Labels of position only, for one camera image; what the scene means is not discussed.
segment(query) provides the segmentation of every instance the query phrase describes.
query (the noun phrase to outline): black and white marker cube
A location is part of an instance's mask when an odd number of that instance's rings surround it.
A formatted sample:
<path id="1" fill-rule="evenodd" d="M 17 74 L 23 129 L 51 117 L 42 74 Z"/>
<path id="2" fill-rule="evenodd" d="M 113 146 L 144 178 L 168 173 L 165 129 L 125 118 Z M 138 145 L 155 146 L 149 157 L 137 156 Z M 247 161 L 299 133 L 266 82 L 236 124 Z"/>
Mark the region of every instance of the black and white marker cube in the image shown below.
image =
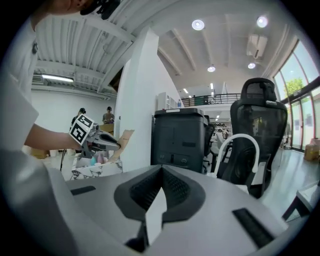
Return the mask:
<path id="1" fill-rule="evenodd" d="M 94 126 L 94 121 L 89 117 L 81 114 L 74 121 L 69 134 L 71 137 L 78 142 L 80 145 L 84 143 L 88 134 Z"/>

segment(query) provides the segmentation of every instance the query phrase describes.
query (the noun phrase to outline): gray device surface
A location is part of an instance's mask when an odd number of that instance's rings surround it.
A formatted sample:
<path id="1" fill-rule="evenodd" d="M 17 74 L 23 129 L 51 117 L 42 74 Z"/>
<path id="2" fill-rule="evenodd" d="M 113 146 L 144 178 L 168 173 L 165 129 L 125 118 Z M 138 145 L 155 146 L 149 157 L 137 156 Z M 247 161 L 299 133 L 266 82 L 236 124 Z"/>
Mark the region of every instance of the gray device surface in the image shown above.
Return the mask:
<path id="1" fill-rule="evenodd" d="M 0 153 L 6 170 L 0 173 L 1 186 L 10 209 L 54 255 L 247 255 L 259 248 L 233 214 L 243 208 L 274 239 L 286 229 L 280 218 L 235 185 L 187 169 L 154 165 L 65 182 L 60 171 L 47 169 L 31 156 Z M 123 214 L 115 202 L 115 191 L 119 185 L 158 170 L 196 182 L 205 200 L 188 220 L 164 223 L 154 243 L 139 253 L 124 244 L 137 237 L 141 223 Z M 72 194 L 87 187 L 94 189 Z"/>

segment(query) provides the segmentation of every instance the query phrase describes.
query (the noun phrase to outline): doorway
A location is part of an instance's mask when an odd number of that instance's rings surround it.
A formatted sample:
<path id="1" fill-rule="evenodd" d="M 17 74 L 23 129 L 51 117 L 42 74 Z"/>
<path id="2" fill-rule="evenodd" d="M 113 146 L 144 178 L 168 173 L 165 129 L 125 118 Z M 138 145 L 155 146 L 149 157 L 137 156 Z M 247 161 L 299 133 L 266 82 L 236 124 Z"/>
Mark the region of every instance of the doorway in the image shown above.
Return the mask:
<path id="1" fill-rule="evenodd" d="M 292 147 L 304 151 L 315 137 L 315 112 L 313 98 L 307 94 L 291 102 Z"/>

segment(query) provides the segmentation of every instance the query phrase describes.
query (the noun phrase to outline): fluorescent light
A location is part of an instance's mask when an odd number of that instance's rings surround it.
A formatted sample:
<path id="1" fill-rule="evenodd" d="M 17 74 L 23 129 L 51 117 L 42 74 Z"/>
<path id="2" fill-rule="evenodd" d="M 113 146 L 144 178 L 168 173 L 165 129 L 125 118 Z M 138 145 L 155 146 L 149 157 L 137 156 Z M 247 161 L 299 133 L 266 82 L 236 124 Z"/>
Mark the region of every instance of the fluorescent light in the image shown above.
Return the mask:
<path id="1" fill-rule="evenodd" d="M 209 71 L 209 72 L 213 72 L 213 71 L 215 71 L 215 70 L 216 70 L 216 68 L 215 68 L 214 66 L 208 67 L 208 71 Z"/>
<path id="2" fill-rule="evenodd" d="M 45 79 L 59 80 L 59 81 L 65 81 L 65 82 L 70 82 L 70 83 L 73 83 L 73 81 L 74 81 L 71 78 L 66 78 L 66 77 L 61 77 L 61 76 L 56 76 L 56 75 L 43 74 L 42 77 Z"/>
<path id="3" fill-rule="evenodd" d="M 256 67 L 256 64 L 254 64 L 254 63 L 250 63 L 249 65 L 248 65 L 248 69 L 254 69 Z"/>
<path id="4" fill-rule="evenodd" d="M 203 30 L 204 27 L 205 27 L 205 23 L 200 19 L 196 19 L 192 22 L 192 28 L 194 30 L 198 30 L 198 31 Z"/>
<path id="5" fill-rule="evenodd" d="M 258 25 L 258 27 L 260 28 L 264 28 L 265 26 L 268 25 L 268 19 L 264 16 L 260 16 L 257 21 L 256 24 Z"/>

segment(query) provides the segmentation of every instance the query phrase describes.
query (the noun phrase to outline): cable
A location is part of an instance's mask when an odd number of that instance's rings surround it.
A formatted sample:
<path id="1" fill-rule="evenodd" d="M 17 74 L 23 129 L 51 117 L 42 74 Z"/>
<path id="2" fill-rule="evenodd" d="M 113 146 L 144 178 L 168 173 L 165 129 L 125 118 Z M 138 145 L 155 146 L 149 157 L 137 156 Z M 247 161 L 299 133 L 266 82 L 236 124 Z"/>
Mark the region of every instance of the cable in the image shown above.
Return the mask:
<path id="1" fill-rule="evenodd" d="M 62 164 L 63 164 L 64 158 L 65 158 L 66 152 L 67 152 L 66 149 L 64 149 L 64 150 L 62 151 L 61 164 L 60 164 L 60 172 L 62 172 Z"/>

